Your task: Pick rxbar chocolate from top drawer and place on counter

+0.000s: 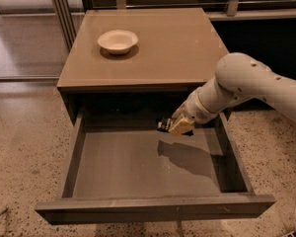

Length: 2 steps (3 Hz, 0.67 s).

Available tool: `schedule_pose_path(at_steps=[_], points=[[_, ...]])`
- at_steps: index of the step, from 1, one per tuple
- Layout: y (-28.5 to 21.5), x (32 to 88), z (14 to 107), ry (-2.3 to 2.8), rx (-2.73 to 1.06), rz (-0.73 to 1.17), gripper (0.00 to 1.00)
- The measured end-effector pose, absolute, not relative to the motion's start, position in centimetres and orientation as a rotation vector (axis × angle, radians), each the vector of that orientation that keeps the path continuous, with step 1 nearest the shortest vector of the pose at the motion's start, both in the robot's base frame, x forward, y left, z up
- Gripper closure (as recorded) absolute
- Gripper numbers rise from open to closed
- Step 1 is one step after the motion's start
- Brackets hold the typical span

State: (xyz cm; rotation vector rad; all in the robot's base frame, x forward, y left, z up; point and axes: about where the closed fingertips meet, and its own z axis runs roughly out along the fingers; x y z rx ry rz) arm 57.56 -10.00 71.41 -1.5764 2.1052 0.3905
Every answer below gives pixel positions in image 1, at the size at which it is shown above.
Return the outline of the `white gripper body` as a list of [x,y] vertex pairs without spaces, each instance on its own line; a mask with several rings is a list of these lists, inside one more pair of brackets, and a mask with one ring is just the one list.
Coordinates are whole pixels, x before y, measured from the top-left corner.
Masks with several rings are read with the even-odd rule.
[[184,114],[193,122],[205,124],[218,116],[219,110],[212,110],[212,97],[203,87],[189,94],[184,102]]

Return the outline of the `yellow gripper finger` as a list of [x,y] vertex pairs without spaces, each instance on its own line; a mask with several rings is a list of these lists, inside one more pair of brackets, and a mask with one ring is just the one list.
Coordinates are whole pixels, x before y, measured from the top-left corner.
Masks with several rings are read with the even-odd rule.
[[169,128],[169,133],[174,136],[179,136],[190,132],[194,128],[194,122],[186,117],[178,117],[173,120]]
[[182,103],[172,114],[172,119],[181,119],[185,117],[185,103]]

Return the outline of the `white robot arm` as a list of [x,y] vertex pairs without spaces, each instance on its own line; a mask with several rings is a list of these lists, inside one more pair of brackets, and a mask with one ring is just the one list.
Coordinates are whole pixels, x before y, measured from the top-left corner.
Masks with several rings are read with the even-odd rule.
[[296,123],[296,80],[278,75],[265,64],[240,53],[222,57],[215,76],[196,88],[177,108],[169,133],[181,135],[196,124],[215,119],[227,108],[259,99]]

